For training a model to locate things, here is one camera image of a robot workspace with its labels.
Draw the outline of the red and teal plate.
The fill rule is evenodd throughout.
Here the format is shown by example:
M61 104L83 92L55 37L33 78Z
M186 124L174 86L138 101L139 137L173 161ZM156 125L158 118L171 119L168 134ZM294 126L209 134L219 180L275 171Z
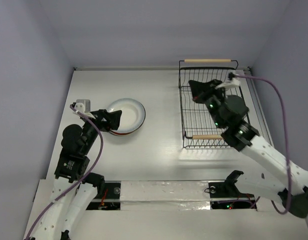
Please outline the red and teal plate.
M118 132L114 132L114 131L110 131L109 133L114 135L114 136L118 136L118 137L124 137L124 136L129 136L129 135L134 134L134 132L118 133Z

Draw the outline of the pale blue-grey plate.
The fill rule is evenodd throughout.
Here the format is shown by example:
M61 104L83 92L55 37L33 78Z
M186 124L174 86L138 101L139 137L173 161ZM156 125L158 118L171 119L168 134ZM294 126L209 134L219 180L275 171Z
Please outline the pale blue-grey plate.
M131 123L135 120L137 112L145 107L137 100L132 98L121 98L112 102L106 110L114 112L121 110L120 126L117 130L112 130L117 133L130 133Z

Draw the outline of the dark green marbled plate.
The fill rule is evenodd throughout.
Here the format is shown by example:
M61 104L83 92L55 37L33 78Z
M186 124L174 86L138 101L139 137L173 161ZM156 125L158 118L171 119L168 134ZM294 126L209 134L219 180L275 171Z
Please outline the dark green marbled plate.
M146 110L142 108L140 111L137 112L135 120L131 123L129 132L135 132L139 128L142 127L146 120Z

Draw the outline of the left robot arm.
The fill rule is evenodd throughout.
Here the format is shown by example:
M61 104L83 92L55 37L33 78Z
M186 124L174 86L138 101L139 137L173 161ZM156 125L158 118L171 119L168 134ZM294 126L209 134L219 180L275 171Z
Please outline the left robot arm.
M102 132L119 128L122 111L85 113L73 105L70 109L84 125L71 124L63 130L50 202L34 220L27 240L69 240L92 199L105 191L104 176L92 172L101 156L89 167L88 153Z

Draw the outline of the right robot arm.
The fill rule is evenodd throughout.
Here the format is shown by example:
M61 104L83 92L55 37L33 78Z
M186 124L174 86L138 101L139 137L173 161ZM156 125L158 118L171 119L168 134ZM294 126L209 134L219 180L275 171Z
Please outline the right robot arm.
M263 172L249 178L241 170L235 170L225 180L225 192L229 196L249 193L267 198L272 203L280 203L287 213L305 219L308 216L308 171L276 150L245 121L249 112L245 101L240 96L226 94L227 89L239 86L240 82L213 79L209 82L190 80L188 84L193 101L204 104L215 126L224 130L222 139L275 178L271 182Z

